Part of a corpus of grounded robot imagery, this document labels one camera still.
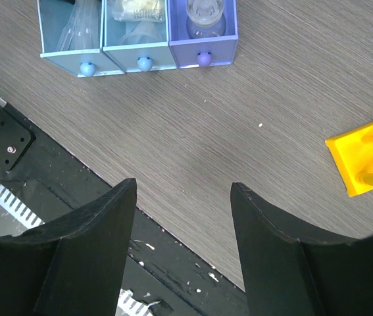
yellow base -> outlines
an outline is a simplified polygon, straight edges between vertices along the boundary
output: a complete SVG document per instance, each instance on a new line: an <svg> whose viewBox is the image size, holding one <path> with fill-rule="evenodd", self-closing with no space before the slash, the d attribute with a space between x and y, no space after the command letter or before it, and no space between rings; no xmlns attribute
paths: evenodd
<svg viewBox="0 0 373 316"><path fill-rule="evenodd" d="M325 141L336 162L349 196L373 190L373 185L363 183L357 175L373 174L373 123Z"/></svg>

screw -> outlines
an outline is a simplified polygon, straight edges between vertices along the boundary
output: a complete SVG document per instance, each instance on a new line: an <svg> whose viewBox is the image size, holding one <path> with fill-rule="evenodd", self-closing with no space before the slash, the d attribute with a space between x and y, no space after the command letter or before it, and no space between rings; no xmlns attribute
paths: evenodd
<svg viewBox="0 0 373 316"><path fill-rule="evenodd" d="M16 148L13 147L13 146L9 146L9 147L7 148L7 151L8 151L9 153L15 153L15 152L16 152Z"/></svg>

purple drawer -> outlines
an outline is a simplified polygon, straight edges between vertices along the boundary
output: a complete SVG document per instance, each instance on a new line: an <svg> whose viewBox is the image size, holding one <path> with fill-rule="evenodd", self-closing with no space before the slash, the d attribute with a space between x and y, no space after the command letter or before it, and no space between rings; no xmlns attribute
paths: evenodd
<svg viewBox="0 0 373 316"><path fill-rule="evenodd" d="M179 68L229 65L237 45L236 0L225 0L227 28L224 36L191 39L186 30L187 0L168 0L169 46Z"/></svg>

light blue drawer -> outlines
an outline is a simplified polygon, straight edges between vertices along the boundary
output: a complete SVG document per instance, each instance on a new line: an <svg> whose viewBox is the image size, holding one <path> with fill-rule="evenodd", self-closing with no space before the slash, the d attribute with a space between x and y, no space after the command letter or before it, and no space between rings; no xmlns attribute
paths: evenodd
<svg viewBox="0 0 373 316"><path fill-rule="evenodd" d="M78 77L123 74L124 71L102 50L104 10L99 9L99 41L94 49L57 51L59 38L74 8L63 0L37 0L41 33L41 58Z"/></svg>
<svg viewBox="0 0 373 316"><path fill-rule="evenodd" d="M156 33L155 43L122 42L123 37L143 22L119 22L111 14L112 1L103 0L104 46L103 51L126 72L175 69L172 52L168 46L168 13L166 22L146 25Z"/></svg>

clear glass container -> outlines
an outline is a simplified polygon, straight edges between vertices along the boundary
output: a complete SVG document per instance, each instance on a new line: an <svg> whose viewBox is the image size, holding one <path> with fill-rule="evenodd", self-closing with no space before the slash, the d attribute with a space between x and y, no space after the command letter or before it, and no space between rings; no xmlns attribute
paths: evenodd
<svg viewBox="0 0 373 316"><path fill-rule="evenodd" d="M188 0L186 28L190 38L213 38L226 32L224 0Z"/></svg>

